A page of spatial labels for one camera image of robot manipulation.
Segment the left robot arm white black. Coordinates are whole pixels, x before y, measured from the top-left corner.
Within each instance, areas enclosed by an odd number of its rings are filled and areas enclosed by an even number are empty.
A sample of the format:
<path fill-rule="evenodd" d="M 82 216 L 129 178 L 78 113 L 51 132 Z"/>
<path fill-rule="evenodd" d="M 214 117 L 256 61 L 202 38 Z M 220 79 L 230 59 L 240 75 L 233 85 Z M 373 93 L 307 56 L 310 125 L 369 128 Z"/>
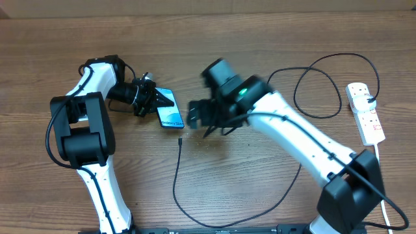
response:
<path fill-rule="evenodd" d="M 147 75 L 127 83 L 128 68 L 118 55 L 91 58 L 79 66 L 77 85 L 50 101 L 46 151 L 54 163 L 76 170 L 84 181 L 99 218 L 98 233 L 139 232 L 114 171 L 116 140 L 106 99 L 132 105 L 138 117 L 175 105 Z"/>

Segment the blue Galaxy smartphone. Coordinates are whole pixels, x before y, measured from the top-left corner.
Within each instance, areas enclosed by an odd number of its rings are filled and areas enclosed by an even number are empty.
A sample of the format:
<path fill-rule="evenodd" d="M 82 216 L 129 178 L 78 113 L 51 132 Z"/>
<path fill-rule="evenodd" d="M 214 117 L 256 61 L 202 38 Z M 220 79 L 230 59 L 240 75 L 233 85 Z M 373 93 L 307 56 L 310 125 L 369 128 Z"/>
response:
<path fill-rule="evenodd" d="M 177 106 L 173 92 L 166 88 L 157 88 L 157 90 L 174 103 L 173 107 L 157 108 L 157 115 L 159 117 L 161 127 L 170 129 L 183 129 L 185 125 L 183 123 L 183 119 L 181 117 L 179 107 Z"/>

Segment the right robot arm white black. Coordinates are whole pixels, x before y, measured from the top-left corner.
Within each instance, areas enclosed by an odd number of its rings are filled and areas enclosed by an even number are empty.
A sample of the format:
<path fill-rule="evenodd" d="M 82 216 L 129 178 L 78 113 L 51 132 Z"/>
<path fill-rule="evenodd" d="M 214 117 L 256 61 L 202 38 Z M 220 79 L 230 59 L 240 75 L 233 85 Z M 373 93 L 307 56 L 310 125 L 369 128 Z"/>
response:
<path fill-rule="evenodd" d="M 322 192 L 317 217 L 304 233 L 353 233 L 368 225 L 365 218 L 380 203 L 388 203 L 410 222 L 384 189 L 380 164 L 368 150 L 356 153 L 325 135 L 300 116 L 269 84 L 253 75 L 243 79 L 229 63 L 219 58 L 201 73 L 211 91 L 209 99 L 190 101 L 188 125 L 207 126 L 209 132 L 233 131 L 247 123 L 275 140 L 315 179 Z"/>

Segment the white power strip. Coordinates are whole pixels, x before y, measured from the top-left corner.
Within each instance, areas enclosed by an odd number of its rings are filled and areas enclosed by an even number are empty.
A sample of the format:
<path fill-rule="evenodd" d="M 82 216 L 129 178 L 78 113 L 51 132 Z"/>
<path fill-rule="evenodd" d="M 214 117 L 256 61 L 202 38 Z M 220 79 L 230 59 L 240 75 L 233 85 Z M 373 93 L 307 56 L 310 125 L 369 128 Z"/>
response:
<path fill-rule="evenodd" d="M 369 88 L 365 83 L 350 83 L 346 86 L 345 91 L 351 109 L 351 102 L 354 96 L 371 96 Z M 382 129 L 376 108 L 361 113 L 353 112 L 353 115 L 364 146 L 376 145 L 385 140 L 384 130 Z"/>

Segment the white USB charger plug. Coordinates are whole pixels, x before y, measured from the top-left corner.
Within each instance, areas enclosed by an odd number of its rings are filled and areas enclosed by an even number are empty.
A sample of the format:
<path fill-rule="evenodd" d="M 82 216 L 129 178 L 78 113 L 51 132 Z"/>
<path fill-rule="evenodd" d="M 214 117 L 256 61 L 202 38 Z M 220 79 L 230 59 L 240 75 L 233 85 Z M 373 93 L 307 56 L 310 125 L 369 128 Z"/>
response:
<path fill-rule="evenodd" d="M 372 96 L 360 95 L 354 96 L 351 104 L 354 113 L 361 113 L 375 109 L 377 102 Z"/>

